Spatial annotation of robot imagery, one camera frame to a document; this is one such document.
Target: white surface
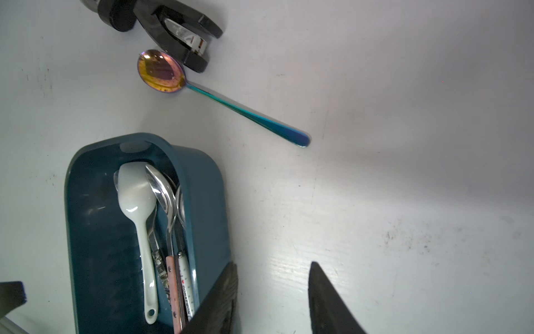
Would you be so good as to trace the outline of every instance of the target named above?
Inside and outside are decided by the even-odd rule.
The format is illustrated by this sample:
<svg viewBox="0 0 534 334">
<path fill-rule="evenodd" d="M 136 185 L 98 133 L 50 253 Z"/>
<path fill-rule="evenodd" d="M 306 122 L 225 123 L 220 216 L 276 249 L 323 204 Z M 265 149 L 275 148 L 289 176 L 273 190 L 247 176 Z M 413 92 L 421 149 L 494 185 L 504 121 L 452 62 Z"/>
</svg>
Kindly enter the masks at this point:
<svg viewBox="0 0 534 334">
<path fill-rule="evenodd" d="M 243 333 L 311 332 L 312 260 L 369 334 L 532 333 L 534 3 L 206 1 L 225 32 L 190 79 L 309 148 L 150 89 L 139 24 L 116 32 L 76 0 L 0 4 L 0 281 L 28 297 L 10 318 L 74 331 L 65 171 L 84 145 L 149 131 L 223 173 Z"/>
</svg>

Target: white ceramic spoon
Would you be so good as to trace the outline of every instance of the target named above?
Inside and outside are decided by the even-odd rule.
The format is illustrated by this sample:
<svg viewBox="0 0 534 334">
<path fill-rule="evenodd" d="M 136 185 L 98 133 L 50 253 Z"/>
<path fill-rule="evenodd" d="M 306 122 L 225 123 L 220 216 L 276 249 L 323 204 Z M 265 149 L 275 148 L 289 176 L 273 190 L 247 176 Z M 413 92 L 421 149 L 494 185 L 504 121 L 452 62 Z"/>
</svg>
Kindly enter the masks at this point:
<svg viewBox="0 0 534 334">
<path fill-rule="evenodd" d="M 146 179 L 145 166 L 146 162 L 129 162 L 122 165 L 119 168 L 116 186 L 122 213 L 135 224 L 137 229 L 143 269 L 145 319 L 148 324 L 153 324 L 158 318 L 158 291 L 146 232 L 146 220 L 156 207 L 156 197 Z"/>
</svg>

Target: iridescent spoon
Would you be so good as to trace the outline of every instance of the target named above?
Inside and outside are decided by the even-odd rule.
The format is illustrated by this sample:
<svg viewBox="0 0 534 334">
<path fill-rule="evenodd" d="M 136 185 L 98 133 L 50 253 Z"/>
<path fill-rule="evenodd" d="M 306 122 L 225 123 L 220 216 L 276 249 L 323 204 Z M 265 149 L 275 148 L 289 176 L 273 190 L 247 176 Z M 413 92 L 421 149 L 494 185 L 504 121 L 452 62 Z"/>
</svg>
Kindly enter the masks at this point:
<svg viewBox="0 0 534 334">
<path fill-rule="evenodd" d="M 137 70 L 143 81 L 156 90 L 172 93 L 184 87 L 191 88 L 300 147 L 310 145 L 311 139 L 307 134 L 260 116 L 250 110 L 238 107 L 188 82 L 182 66 L 173 57 L 163 51 L 147 50 L 141 53 L 137 61 Z"/>
</svg>

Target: blue plastic container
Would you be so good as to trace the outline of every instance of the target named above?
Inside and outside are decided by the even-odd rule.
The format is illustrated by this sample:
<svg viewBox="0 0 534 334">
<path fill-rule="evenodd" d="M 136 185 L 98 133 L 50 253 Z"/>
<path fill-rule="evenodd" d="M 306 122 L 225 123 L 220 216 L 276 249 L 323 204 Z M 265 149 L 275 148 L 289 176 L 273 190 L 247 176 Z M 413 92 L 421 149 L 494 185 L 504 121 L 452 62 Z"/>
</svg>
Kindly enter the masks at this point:
<svg viewBox="0 0 534 334">
<path fill-rule="evenodd" d="M 143 315 L 137 234 L 119 208 L 113 183 L 113 173 L 130 161 L 146 161 L 182 185 L 195 309 L 231 261 L 223 180 L 209 156 L 146 133 L 88 145 L 72 158 L 65 180 L 78 334 L 172 333 L 171 310 L 160 281 L 158 320 L 148 325 Z M 167 218 L 159 210 L 163 237 L 166 225 Z"/>
</svg>

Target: black object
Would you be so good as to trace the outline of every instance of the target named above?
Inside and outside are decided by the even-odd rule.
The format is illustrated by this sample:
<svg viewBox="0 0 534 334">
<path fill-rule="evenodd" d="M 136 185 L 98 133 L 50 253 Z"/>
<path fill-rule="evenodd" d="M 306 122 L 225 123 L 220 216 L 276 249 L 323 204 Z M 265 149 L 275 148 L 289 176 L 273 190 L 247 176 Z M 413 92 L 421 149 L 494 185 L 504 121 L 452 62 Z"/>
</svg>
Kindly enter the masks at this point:
<svg viewBox="0 0 534 334">
<path fill-rule="evenodd" d="M 97 4 L 100 19 L 120 32 L 134 27 L 136 0 L 99 0 Z"/>
<path fill-rule="evenodd" d="M 0 283 L 0 318 L 26 302 L 22 282 Z"/>
<path fill-rule="evenodd" d="M 311 263 L 308 298 L 313 334 L 365 334 L 317 262 Z"/>
<path fill-rule="evenodd" d="M 219 38 L 223 31 L 201 12 L 176 0 L 138 0 L 133 12 L 150 37 L 163 51 L 195 72 L 204 72 L 208 60 L 175 38 L 163 23 L 165 18 Z"/>
<path fill-rule="evenodd" d="M 237 266 L 230 262 L 182 334 L 232 334 L 237 286 Z"/>
</svg>

